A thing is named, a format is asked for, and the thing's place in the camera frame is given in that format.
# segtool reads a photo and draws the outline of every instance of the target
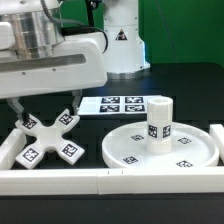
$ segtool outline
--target white cylinder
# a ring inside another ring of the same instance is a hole
[[[168,97],[155,97],[147,102],[147,150],[153,154],[166,154],[171,151],[171,124],[173,100]]]

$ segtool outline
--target warning label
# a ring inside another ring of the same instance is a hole
[[[120,30],[119,34],[117,35],[116,40],[128,40],[122,29]]]

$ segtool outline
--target black table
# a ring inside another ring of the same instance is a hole
[[[204,131],[224,123],[224,69],[212,63],[158,64],[139,72],[135,80],[111,80],[104,87],[83,91],[83,96],[163,95],[174,100],[174,121]],[[70,93],[30,96],[21,103],[50,125],[72,102]],[[16,115],[1,101],[1,141],[14,128]],[[146,115],[81,116],[66,138],[86,149],[74,166],[56,153],[46,154],[36,169],[106,167],[101,143],[114,128]],[[13,169],[22,169],[15,164]],[[70,195],[0,197],[0,223],[223,223],[224,194]]]

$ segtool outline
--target cross-shaped object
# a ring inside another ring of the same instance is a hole
[[[27,169],[33,169],[43,158],[45,152],[56,151],[69,164],[74,163],[82,156],[84,150],[75,143],[65,140],[62,135],[70,131],[78,122],[79,116],[71,116],[66,109],[60,114],[55,123],[45,127],[30,115],[28,122],[17,121],[16,127],[29,136],[37,138],[36,142],[28,145],[17,157],[16,161]]]

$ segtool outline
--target white round tray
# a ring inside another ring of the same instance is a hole
[[[103,159],[110,168],[180,168],[218,164],[219,150],[206,132],[173,122],[171,138],[171,152],[155,155],[147,151],[147,122],[128,124],[104,138]]]

